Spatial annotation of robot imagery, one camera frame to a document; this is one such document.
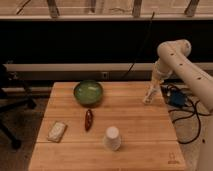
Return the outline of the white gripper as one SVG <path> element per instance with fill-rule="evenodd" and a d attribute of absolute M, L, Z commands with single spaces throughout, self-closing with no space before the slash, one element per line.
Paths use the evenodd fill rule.
<path fill-rule="evenodd" d="M 150 104 L 154 97 L 156 96 L 156 94 L 159 92 L 160 90 L 160 86 L 159 85 L 154 85 L 151 84 L 145 94 L 145 97 L 143 99 L 143 103 L 144 104 Z"/>

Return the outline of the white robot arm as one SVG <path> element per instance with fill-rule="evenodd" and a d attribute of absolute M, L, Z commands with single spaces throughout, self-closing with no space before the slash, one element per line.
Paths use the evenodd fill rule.
<path fill-rule="evenodd" d="M 150 104 L 160 84 L 172 73 L 178 75 L 200 99 L 211 114 L 201 144 L 196 171 L 213 171 L 213 76 L 192 63 L 188 56 L 192 46 L 186 39 L 165 41 L 158 45 L 158 60 L 154 63 L 151 85 L 143 102 Z"/>

